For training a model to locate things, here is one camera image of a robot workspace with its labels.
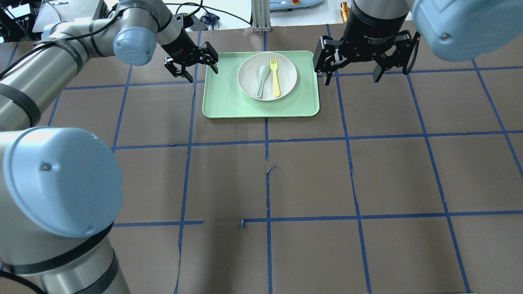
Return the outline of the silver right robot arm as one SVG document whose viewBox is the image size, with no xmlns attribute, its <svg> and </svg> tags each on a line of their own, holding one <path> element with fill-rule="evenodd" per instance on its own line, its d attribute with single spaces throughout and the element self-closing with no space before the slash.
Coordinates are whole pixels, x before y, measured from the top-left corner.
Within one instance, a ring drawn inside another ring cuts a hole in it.
<svg viewBox="0 0 523 294">
<path fill-rule="evenodd" d="M 521 35 L 522 11 L 521 0 L 353 0 L 342 37 L 320 37 L 314 71 L 326 85 L 355 62 L 376 62 L 374 82 L 393 67 L 407 75 L 421 38 L 441 60 L 471 60 Z"/>
</svg>

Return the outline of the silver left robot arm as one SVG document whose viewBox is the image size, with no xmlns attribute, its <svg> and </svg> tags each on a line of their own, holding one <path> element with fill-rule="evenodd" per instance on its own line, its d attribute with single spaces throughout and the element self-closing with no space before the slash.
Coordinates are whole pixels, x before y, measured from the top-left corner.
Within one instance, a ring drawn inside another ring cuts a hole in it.
<svg viewBox="0 0 523 294">
<path fill-rule="evenodd" d="M 1 72 L 1 278 L 39 294 L 129 294 L 110 232 L 123 204 L 114 149 L 133 68 L 159 49 L 174 77 L 217 73 L 193 13 L 118 0 L 107 17 L 48 25 Z"/>
</svg>

